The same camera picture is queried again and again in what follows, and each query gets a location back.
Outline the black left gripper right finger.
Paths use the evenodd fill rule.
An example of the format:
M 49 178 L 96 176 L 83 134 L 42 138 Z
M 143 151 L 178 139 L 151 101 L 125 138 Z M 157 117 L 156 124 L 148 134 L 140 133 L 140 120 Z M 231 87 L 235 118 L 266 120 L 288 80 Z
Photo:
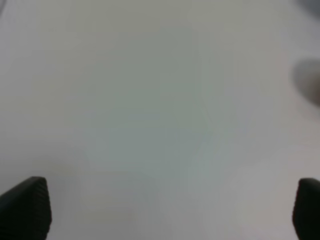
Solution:
M 320 239 L 320 182 L 317 179 L 299 180 L 292 223 L 298 239 Z

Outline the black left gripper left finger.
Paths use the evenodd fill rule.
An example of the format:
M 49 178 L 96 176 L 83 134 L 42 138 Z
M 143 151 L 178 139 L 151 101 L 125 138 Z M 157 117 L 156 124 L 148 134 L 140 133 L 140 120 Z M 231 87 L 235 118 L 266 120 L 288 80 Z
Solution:
M 2 240 L 46 240 L 52 223 L 47 180 L 32 176 L 0 195 Z

